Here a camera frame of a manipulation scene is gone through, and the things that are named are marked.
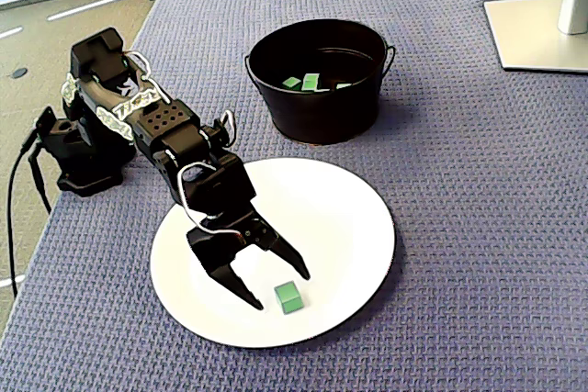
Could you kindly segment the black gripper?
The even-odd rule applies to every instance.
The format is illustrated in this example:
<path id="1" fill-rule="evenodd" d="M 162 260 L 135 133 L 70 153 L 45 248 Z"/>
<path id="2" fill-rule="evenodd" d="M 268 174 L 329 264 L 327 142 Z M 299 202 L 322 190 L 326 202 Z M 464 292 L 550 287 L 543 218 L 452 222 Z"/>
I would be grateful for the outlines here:
<path id="1" fill-rule="evenodd" d="M 208 162 L 188 163 L 178 170 L 176 186 L 185 212 L 205 215 L 187 234 L 191 251 L 206 274 L 238 298 L 264 309 L 231 267 L 248 244 L 274 253 L 304 280 L 311 278 L 301 254 L 263 218 L 253 218 L 255 190 L 238 156 L 222 152 Z"/>

